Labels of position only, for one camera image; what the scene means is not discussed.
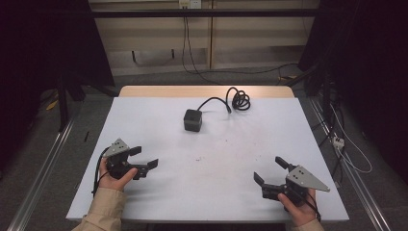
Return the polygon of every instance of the beige sleeve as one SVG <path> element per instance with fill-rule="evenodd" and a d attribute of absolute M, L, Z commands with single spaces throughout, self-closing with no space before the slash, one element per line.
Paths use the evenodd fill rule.
<path fill-rule="evenodd" d="M 324 231 L 323 226 L 317 219 L 310 221 L 309 223 L 303 224 L 299 227 L 293 227 L 292 231 Z"/>
<path fill-rule="evenodd" d="M 117 230 L 121 228 L 120 217 L 126 202 L 126 194 L 116 190 L 99 188 L 88 214 L 75 227 L 79 230 Z"/>

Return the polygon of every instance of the metal rail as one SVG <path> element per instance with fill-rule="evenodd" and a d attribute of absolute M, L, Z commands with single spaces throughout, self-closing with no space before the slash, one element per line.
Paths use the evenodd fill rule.
<path fill-rule="evenodd" d="M 315 102 L 312 98 L 310 98 L 310 103 L 312 105 L 313 110 L 315 111 L 316 117 L 321 122 L 322 128 L 326 135 L 329 134 L 329 129 L 324 122 L 324 117 L 321 114 L 322 108 L 319 102 Z M 340 157 L 340 153 L 336 150 L 336 155 Z M 347 152 L 344 153 L 344 156 L 351 162 Z M 364 183 L 363 179 L 361 178 L 360 174 L 357 172 L 356 169 L 351 167 L 344 159 L 342 159 L 344 171 L 347 174 L 348 179 L 350 180 L 354 190 L 357 192 L 360 201 L 362 202 L 367 214 L 369 215 L 371 222 L 376 230 L 378 231 L 391 231 L 392 228 L 390 224 L 387 222 L 384 214 L 381 211 L 381 208 L 378 206 L 378 203 L 372 197 L 369 188 Z"/>
<path fill-rule="evenodd" d="M 36 208 L 39 197 L 42 194 L 42 190 L 44 189 L 48 181 L 48 178 L 51 175 L 51 172 L 54 168 L 54 165 L 57 163 L 58 157 L 60 156 L 60 153 L 63 150 L 65 141 L 68 138 L 74 120 L 81 111 L 81 106 L 82 104 L 78 105 L 78 107 L 75 107 L 70 121 L 66 124 L 62 132 L 59 133 L 58 136 L 56 137 L 56 140 L 54 141 L 54 144 L 51 147 L 51 150 L 49 151 L 48 156 L 45 159 L 45 162 L 42 165 L 41 170 L 39 171 L 36 177 L 36 180 L 34 181 L 27 195 L 25 196 L 9 228 L 7 229 L 8 231 L 22 231 L 26 228 L 30 216 L 33 213 L 34 209 Z"/>

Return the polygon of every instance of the power cord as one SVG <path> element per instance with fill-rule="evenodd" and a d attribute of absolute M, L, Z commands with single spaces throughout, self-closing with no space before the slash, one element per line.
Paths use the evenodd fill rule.
<path fill-rule="evenodd" d="M 210 100 L 212 99 L 217 99 L 220 100 L 221 102 L 223 102 L 227 108 L 227 111 L 229 114 L 231 114 L 231 108 L 228 106 L 228 94 L 230 92 L 230 90 L 235 90 L 236 93 L 234 94 L 234 97 L 232 99 L 232 108 L 235 110 L 239 110 L 239 111 L 246 111 L 251 107 L 251 103 L 250 103 L 250 98 L 249 95 L 247 95 L 245 93 L 245 91 L 243 90 L 238 90 L 235 87 L 231 87 L 228 91 L 227 94 L 225 95 L 225 101 L 218 98 L 218 97 L 211 97 L 209 99 L 207 99 L 204 103 L 202 103 L 200 105 L 200 107 L 198 107 L 197 111 L 200 111 L 200 109 Z"/>

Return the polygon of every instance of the black cable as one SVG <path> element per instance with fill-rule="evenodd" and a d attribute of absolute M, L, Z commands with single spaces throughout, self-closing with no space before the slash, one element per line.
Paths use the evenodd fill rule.
<path fill-rule="evenodd" d="M 200 111 L 200 109 L 208 101 L 213 100 L 213 99 L 217 99 L 217 100 L 221 101 L 223 104 L 225 104 L 225 107 L 227 108 L 228 113 L 231 114 L 231 108 L 228 106 L 228 95 L 229 95 L 230 90 L 235 90 L 236 91 L 236 93 L 234 94 L 234 97 L 232 99 L 232 103 L 231 103 L 233 109 L 238 110 L 238 111 L 246 111 L 251 107 L 251 103 L 249 101 L 250 100 L 249 95 L 247 95 L 245 93 L 245 91 L 243 91 L 243 90 L 238 90 L 238 89 L 236 89 L 234 87 L 231 87 L 226 93 L 225 101 L 222 100 L 221 98 L 218 98 L 218 97 L 211 97 L 211 98 L 207 99 L 204 103 L 202 103 L 200 105 L 200 107 L 198 107 L 197 111 Z"/>
<path fill-rule="evenodd" d="M 101 176 L 101 177 L 98 179 L 99 166 L 101 165 L 101 161 L 102 161 L 103 154 L 104 154 L 108 149 L 109 149 L 109 147 L 105 148 L 105 150 L 103 150 L 103 152 L 101 153 L 101 155 L 99 156 L 99 159 L 98 159 L 98 164 L 97 164 L 97 166 L 96 166 L 96 171 L 95 171 L 95 178 L 94 178 L 94 180 L 93 180 L 93 191 L 92 191 L 93 196 L 95 196 L 96 191 L 98 190 L 98 187 L 99 187 L 99 180 L 100 180 L 100 178 L 102 178 L 102 176 Z"/>
<path fill-rule="evenodd" d="M 316 203 L 315 199 L 314 199 L 311 195 L 309 195 L 309 196 L 310 196 L 310 197 L 312 198 L 312 200 L 314 201 L 315 206 L 312 205 L 305 197 L 301 196 L 299 193 L 297 193 L 296 191 L 294 191 L 291 187 L 287 187 L 287 189 L 288 189 L 291 193 L 293 193 L 295 196 L 297 196 L 299 199 L 301 199 L 304 203 L 306 203 L 313 211 L 315 211 L 315 213 L 316 213 L 316 218 L 318 219 L 319 222 L 321 221 L 321 214 L 319 213 L 319 210 L 318 210 L 318 204 Z"/>
<path fill-rule="evenodd" d="M 245 93 L 243 90 L 238 90 L 234 87 L 231 87 L 225 96 L 225 102 L 228 105 L 228 94 L 230 90 L 235 90 L 236 93 L 232 98 L 232 108 L 239 111 L 246 111 L 251 107 L 251 102 L 249 101 L 249 95 Z"/>
<path fill-rule="evenodd" d="M 186 39 L 188 41 L 189 44 L 189 50 L 190 50 L 190 57 L 191 57 L 191 62 L 192 62 L 192 66 L 194 67 L 195 72 L 192 72 L 190 70 L 187 70 L 186 65 L 184 63 L 184 52 L 186 50 Z M 204 76 L 202 76 L 201 74 L 205 74 L 205 73 L 235 73 L 235 74 L 262 74 L 262 73 L 268 73 L 268 72 L 272 72 L 274 70 L 279 70 L 280 68 L 287 66 L 287 65 L 297 65 L 297 64 L 282 64 L 278 67 L 272 68 L 272 69 L 268 69 L 268 70 L 261 70 L 261 71 L 253 71 L 253 72 L 245 72 L 245 71 L 233 71 L 233 70 L 206 70 L 206 71 L 198 71 L 196 66 L 195 66 L 195 62 L 194 59 L 192 57 L 192 52 L 191 52 L 191 43 L 190 43 L 190 28 L 189 28 L 189 20 L 184 17 L 184 42 L 183 42 L 183 52 L 182 52 L 182 63 L 183 63 L 183 68 L 186 70 L 186 72 L 190 73 L 190 74 L 198 74 L 203 80 L 213 83 L 213 84 L 217 84 L 217 85 L 221 85 L 218 82 L 209 80 L 204 78 Z"/>
<path fill-rule="evenodd" d="M 186 48 L 186 37 L 187 37 L 187 40 L 188 40 L 188 43 L 189 43 L 189 50 L 190 50 L 191 62 L 192 62 L 192 66 L 194 67 L 195 72 L 191 72 L 191 71 L 187 70 L 187 69 L 186 69 L 186 66 L 185 66 L 185 64 L 184 64 L 184 51 L 185 51 L 185 48 Z M 218 83 L 218 82 L 216 82 L 216 81 L 212 81 L 212 80 L 209 80 L 209 79 L 204 78 L 204 76 L 202 76 L 201 73 L 197 70 L 197 68 L 196 68 L 196 66 L 195 66 L 195 63 L 194 63 L 194 59 L 192 58 L 191 44 L 190 44 L 189 20 L 188 20 L 186 17 L 184 17 L 184 42 L 183 42 L 182 61 L 183 61 L 183 68 L 184 68 L 188 73 L 190 73 L 190 74 L 197 74 L 197 75 L 198 75 L 201 79 L 203 79 L 204 81 L 207 81 L 207 82 L 209 82 L 209 83 L 222 86 L 221 83 Z"/>
<path fill-rule="evenodd" d="M 223 104 L 225 104 L 225 107 L 227 108 L 228 113 L 231 114 L 231 108 L 228 106 L 227 102 L 225 102 L 224 100 L 222 100 L 221 98 L 218 98 L 218 97 L 211 97 L 211 98 L 207 99 L 204 103 L 202 103 L 200 105 L 200 107 L 198 107 L 197 111 L 200 111 L 202 106 L 204 106 L 208 101 L 213 100 L 213 99 L 217 99 L 217 100 L 221 101 Z"/>

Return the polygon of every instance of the gray floor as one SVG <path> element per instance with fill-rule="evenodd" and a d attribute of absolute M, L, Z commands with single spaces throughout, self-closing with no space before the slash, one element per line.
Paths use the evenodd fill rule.
<path fill-rule="evenodd" d="M 245 68 L 241 70 L 265 69 L 268 68 Z M 290 67 L 284 67 L 281 70 L 281 75 L 295 75 L 297 73 L 298 71 Z M 276 85 L 277 76 L 277 71 L 256 75 L 237 73 L 205 75 L 206 78 L 227 86 Z M 117 83 L 116 90 L 125 85 L 210 85 L 197 75 L 185 72 L 116 77 L 115 80 Z M 81 111 L 73 124 L 52 174 L 46 182 L 37 206 L 27 223 L 26 230 L 69 230 L 77 224 L 74 221 L 65 219 L 65 216 L 113 101 L 112 98 L 96 90 L 85 87 L 85 91 L 87 98 L 84 102 L 69 102 L 70 109 L 80 104 Z M 309 98 L 304 95 L 302 86 L 295 86 L 293 92 L 299 98 L 310 125 L 318 124 L 319 121 L 312 110 Z M 45 111 L 45 107 L 46 105 L 43 105 L 39 109 L 26 141 L 16 153 L 15 158 L 5 170 L 3 179 L 0 181 L 0 230 L 6 230 L 9 226 L 57 137 L 60 125 L 58 108 Z M 361 174 L 363 180 L 371 191 L 373 198 L 378 202 L 392 230 L 405 230 L 408 225 L 407 185 L 384 163 L 374 143 L 364 138 L 357 121 L 347 111 L 346 105 L 343 106 L 343 110 L 347 134 L 368 155 L 373 165 L 372 173 Z M 315 130 L 314 134 L 317 143 L 324 139 L 325 134 L 321 128 Z M 356 166 L 367 168 L 365 160 L 358 151 L 349 147 L 347 152 Z M 336 159 L 329 142 L 322 146 L 321 153 L 329 169 L 332 169 Z M 340 179 L 339 172 L 334 178 L 336 181 Z M 338 190 L 350 220 L 324 224 L 325 229 L 376 230 L 345 174 L 342 186 Z M 124 222 L 123 230 L 144 230 L 145 226 L 145 224 Z M 223 230 L 242 230 L 240 227 L 242 226 L 231 224 L 223 226 Z M 243 230 L 255 229 L 255 226 L 245 226 Z"/>

